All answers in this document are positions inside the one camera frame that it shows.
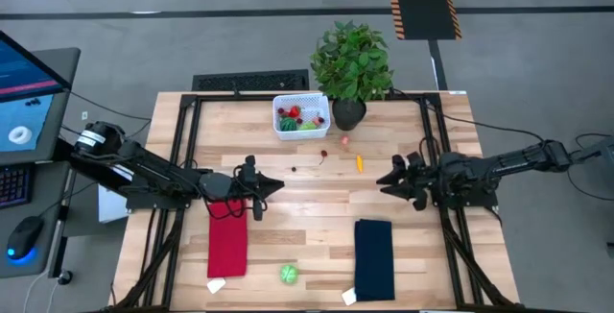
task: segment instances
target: white basket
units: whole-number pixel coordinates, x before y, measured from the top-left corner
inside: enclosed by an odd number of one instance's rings
[[[280,115],[277,110],[279,108],[284,108],[284,110],[290,111],[290,108],[294,106],[300,107],[300,118],[303,120],[303,123],[309,122],[317,116],[322,117],[324,123],[319,125],[319,128],[316,130],[282,132],[279,129]],[[328,97],[321,93],[281,95],[275,97],[272,100],[272,127],[280,140],[317,139],[325,137],[326,132],[328,132],[330,128]]]

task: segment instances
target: wooden tabletop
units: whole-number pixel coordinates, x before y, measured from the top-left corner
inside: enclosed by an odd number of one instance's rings
[[[163,92],[157,97],[147,149],[162,157],[171,153],[180,96],[179,92]],[[466,95],[441,92],[441,99],[446,114],[472,119]],[[189,111],[186,125],[191,117]],[[446,123],[453,151],[481,155],[475,127]],[[179,161],[185,155],[188,129]],[[345,147],[340,142],[344,134],[350,138]],[[301,141],[277,138],[272,129],[272,102],[203,103],[194,155],[199,167],[230,173],[246,155],[256,155],[256,167],[270,178],[285,181],[286,187],[268,198],[269,210],[262,222],[248,218],[246,276],[227,278],[226,286],[215,295],[206,287],[207,212],[202,203],[192,204],[181,236],[172,309],[455,307],[437,211],[429,206],[417,212],[410,203],[380,193],[375,184],[391,169],[390,157],[416,151],[423,136],[418,105],[408,101],[369,102],[365,119],[354,131],[342,132],[333,125],[325,138]],[[320,165],[321,150],[328,157]],[[363,174],[357,171],[356,155],[364,159]],[[504,295],[517,301],[499,222],[483,208],[467,208],[466,215],[479,264]],[[129,217],[114,280],[118,299],[139,277],[149,217],[149,210]],[[361,218],[392,221],[395,301],[351,306],[342,301],[342,292],[353,287],[354,222]],[[171,216],[167,230],[173,220]],[[286,264],[299,270],[294,285],[279,279]],[[461,261],[460,272],[465,299],[471,301]],[[158,273],[154,302],[160,302],[165,264]]]

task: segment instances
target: navy blue cloth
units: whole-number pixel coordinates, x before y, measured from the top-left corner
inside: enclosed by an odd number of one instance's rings
[[[360,220],[354,225],[357,301],[394,300],[392,223]]]

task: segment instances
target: red towel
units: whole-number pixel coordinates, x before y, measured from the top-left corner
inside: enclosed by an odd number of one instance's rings
[[[239,211],[240,201],[230,201],[230,208]],[[225,203],[209,206],[215,216],[225,216]],[[209,266],[207,277],[240,277],[248,269],[248,214],[237,218],[209,217]]]

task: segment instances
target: black mat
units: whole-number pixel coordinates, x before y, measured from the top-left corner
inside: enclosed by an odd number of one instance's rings
[[[390,0],[399,39],[460,39],[452,0]]]
[[[308,90],[307,69],[195,75],[192,91],[279,91]]]

